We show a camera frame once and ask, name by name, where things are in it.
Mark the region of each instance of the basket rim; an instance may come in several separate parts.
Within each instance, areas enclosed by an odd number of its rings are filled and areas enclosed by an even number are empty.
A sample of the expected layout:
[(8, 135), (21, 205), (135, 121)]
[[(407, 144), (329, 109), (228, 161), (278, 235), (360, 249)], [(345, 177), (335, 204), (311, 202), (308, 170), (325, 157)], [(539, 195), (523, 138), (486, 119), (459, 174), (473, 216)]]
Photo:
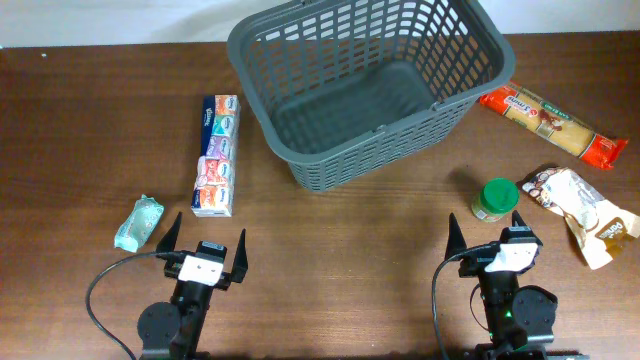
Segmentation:
[[(292, 0), (288, 3), (273, 7), (271, 9), (267, 9), (265, 11), (253, 14), (242, 21), (240, 21), (231, 31), (229, 38), (227, 40), (227, 55), (229, 60), (231, 61), (232, 66), (236, 70), (238, 77), (240, 78), (240, 83), (244, 90), (244, 93), (249, 101), (249, 105), (253, 109), (254, 114), (258, 122), (260, 123), (260, 127), (262, 128), (264, 137), (267, 141), (267, 144), (271, 148), (271, 150), (280, 158), (287, 161), (288, 163), (302, 165), (302, 166), (310, 166), (318, 163), (325, 162), (331, 158), (339, 156), (340, 154), (352, 150), (354, 148), (360, 147), (363, 143), (369, 142), (375, 138), (378, 138), (384, 134), (392, 134), (401, 130), (404, 130), (407, 127), (413, 126), (418, 122), (421, 122), (425, 119), (431, 118), (441, 111), (445, 111), (451, 107), (455, 107), (460, 103), (466, 102), (471, 98), (479, 98), (480, 96), (489, 93), (504, 84), (506, 84), (513, 74), (515, 73), (516, 66), (516, 57), (513, 51), (513, 48), (509, 44), (509, 42), (505, 39), (505, 37), (498, 31), (495, 27), (495, 24), (486, 13), (482, 5), (477, 1), (461, 1), (461, 5), (468, 6), (471, 8), (471, 11), (478, 18), (479, 23), (485, 27), (486, 35), (491, 37), (491, 39), (497, 45), (499, 51), (499, 55), (502, 56), (502, 68), (500, 72), (497, 73), (494, 78), (487, 83), (484, 83), (480, 86), (476, 86), (459, 94), (453, 95), (445, 99), (443, 102), (436, 102), (430, 108), (419, 111), (417, 113), (411, 114), (402, 119), (396, 120), (391, 124), (379, 129), (379, 130), (371, 130), (357, 136), (347, 142), (344, 142), (340, 145), (337, 145), (331, 149), (326, 151), (316, 153), (316, 154), (303, 154), (297, 151), (291, 150), (288, 146), (286, 146), (281, 140), (280, 136), (278, 136), (273, 123), (271, 122), (271, 118), (266, 111), (265, 106), (262, 104), (258, 93), (253, 86), (251, 79), (249, 78), (249, 74), (246, 71), (246, 65), (242, 59), (241, 47), (240, 44), (246, 35), (246, 30), (250, 29), (253, 25), (263, 22), (263, 21), (273, 21), (274, 18), (287, 16), (289, 13), (294, 12), (302, 8), (306, 7), (318, 7), (318, 9), (323, 9), (323, 3), (327, 0), (320, 0), (313, 2), (311, 4), (303, 5), (299, 0)], [(343, 2), (355, 2), (356, 0), (345, 0)], [(332, 2), (331, 5), (337, 5), (339, 3)]]

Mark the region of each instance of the basket bottom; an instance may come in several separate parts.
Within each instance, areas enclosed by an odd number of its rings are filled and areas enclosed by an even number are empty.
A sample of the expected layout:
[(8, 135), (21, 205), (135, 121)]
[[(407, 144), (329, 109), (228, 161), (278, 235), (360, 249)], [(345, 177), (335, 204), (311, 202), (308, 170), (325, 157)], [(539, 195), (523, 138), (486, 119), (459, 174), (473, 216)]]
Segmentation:
[(429, 108), (431, 90), (412, 63), (394, 61), (326, 83), (274, 111), (282, 143), (302, 154), (330, 150)]

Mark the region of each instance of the stack of tissue packets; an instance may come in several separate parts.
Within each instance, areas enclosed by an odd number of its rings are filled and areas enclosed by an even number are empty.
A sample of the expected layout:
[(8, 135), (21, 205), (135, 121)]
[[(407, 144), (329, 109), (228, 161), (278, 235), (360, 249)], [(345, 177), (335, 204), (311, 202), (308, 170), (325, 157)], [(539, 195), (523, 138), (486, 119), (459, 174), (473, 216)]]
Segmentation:
[(239, 119), (236, 95), (204, 98), (198, 175), (191, 201), (191, 210), (198, 217), (231, 216)]

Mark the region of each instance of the red and yellow package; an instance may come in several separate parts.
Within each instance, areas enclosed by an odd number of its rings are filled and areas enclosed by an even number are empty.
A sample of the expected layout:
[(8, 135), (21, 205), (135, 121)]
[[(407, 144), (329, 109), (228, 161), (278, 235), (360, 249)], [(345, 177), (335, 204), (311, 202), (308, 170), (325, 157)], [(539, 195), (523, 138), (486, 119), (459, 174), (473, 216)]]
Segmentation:
[(514, 83), (480, 97), (478, 102), (600, 169), (613, 169), (613, 162), (629, 143), (626, 139), (612, 140), (596, 133), (582, 121)]

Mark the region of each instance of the green lid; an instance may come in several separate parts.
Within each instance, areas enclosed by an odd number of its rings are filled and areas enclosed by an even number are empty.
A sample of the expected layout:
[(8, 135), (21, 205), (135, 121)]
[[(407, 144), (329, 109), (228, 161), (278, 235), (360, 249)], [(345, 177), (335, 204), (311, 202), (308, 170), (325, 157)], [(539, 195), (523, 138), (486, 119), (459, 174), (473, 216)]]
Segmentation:
[(505, 214), (518, 204), (520, 194), (516, 184), (503, 178), (496, 178), (482, 189), (480, 202), (494, 214)]

